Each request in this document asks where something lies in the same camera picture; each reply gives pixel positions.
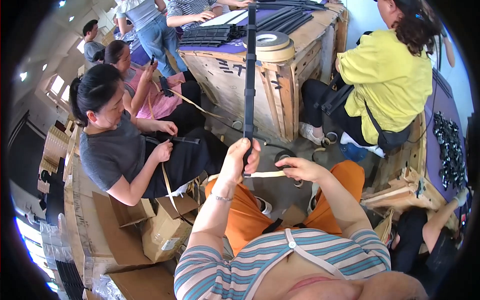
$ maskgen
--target black plastic pieces pile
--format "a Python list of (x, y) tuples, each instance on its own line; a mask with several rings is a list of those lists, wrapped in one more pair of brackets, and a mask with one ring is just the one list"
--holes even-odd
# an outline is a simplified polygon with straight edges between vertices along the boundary
[(285, 6), (294, 6), (304, 11), (324, 11), (323, 4), (309, 0), (257, 0), (257, 8), (261, 10), (278, 10)]
[(180, 46), (219, 47), (231, 40), (247, 35), (245, 26), (234, 24), (198, 27), (186, 31), (179, 43)]
[(463, 160), (462, 143), (458, 137), (458, 126), (452, 120), (446, 120), (441, 112), (433, 115), (433, 134), (440, 145), (440, 159), (443, 168), (439, 175), (445, 190), (450, 184), (453, 188), (465, 186), (465, 162)]
[(313, 16), (303, 12), (301, 8), (287, 6), (257, 22), (258, 31), (278, 31), (291, 34), (307, 23)]

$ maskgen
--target mouth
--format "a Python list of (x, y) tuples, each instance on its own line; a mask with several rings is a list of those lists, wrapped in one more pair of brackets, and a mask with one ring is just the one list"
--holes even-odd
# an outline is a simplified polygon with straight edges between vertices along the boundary
[(293, 291), (293, 290), (295, 290), (295, 289), (302, 288), (302, 287), (304, 287), (304, 286), (310, 285), (310, 284), (315, 283), (315, 282), (320, 282), (320, 281), (332, 281), (332, 280), (339, 280), (339, 279), (322, 277), (322, 276), (307, 278), (307, 279), (304, 279), (304, 280), (302, 280), (302, 281), (297, 282), (297, 283), (289, 290), (289, 292), (290, 292), (290, 291)]

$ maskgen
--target yellow shirt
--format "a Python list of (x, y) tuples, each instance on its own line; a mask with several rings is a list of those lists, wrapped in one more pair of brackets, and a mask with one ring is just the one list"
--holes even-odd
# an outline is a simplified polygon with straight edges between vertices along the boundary
[(362, 35), (360, 45), (337, 54), (342, 79), (355, 88), (345, 110), (361, 116), (365, 141), (377, 144), (378, 132), (363, 100), (383, 130), (400, 132), (423, 111), (432, 94), (432, 65), (425, 51), (413, 56), (396, 37), (395, 30)]

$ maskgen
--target bracelet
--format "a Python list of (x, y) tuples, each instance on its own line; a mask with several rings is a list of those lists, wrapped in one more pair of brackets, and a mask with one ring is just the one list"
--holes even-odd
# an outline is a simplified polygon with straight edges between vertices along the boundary
[(219, 201), (223, 201), (223, 202), (231, 202), (232, 201), (232, 198), (220, 197), (220, 196), (213, 195), (212, 193), (210, 193), (210, 196), (214, 197), (215, 200), (219, 200)]

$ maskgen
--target hand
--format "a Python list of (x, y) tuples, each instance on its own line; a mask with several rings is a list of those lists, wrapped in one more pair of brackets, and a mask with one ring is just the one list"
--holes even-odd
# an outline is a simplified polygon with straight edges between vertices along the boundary
[(201, 12), (199, 14), (192, 15), (192, 20), (194, 22), (205, 22), (215, 17), (216, 15), (213, 12)]
[(177, 136), (178, 128), (174, 122), (170, 121), (157, 121), (158, 122), (158, 130), (161, 132), (166, 132), (170, 135)]
[(317, 182), (324, 172), (328, 172), (324, 167), (317, 165), (312, 161), (298, 157), (281, 159), (275, 163), (275, 166), (290, 166), (290, 168), (285, 168), (283, 171), (287, 177), (293, 178), (297, 181), (303, 179)]
[(172, 152), (173, 144), (170, 140), (166, 140), (161, 144), (158, 144), (155, 149), (153, 149), (152, 156), (157, 159), (159, 163), (167, 161), (170, 159), (170, 153)]
[[(250, 140), (242, 138), (236, 141), (232, 146), (228, 148), (227, 156), (223, 161), (222, 170), (218, 176), (218, 180), (224, 182), (237, 183), (237, 179), (241, 176), (243, 171), (243, 156), (250, 148)], [(245, 166), (245, 173), (255, 173), (260, 162), (260, 144), (257, 140), (253, 140), (252, 153), (248, 156), (248, 164)]]
[(155, 61), (153, 65), (148, 65), (145, 67), (145, 71), (140, 76), (140, 81), (144, 83), (148, 83), (152, 80), (153, 71), (155, 71), (156, 67), (158, 66), (158, 61)]
[(254, 2), (255, 1), (253, 1), (253, 0), (244, 0), (244, 1), (239, 1), (235, 5), (238, 6), (238, 7), (247, 7), (248, 3), (254, 3)]

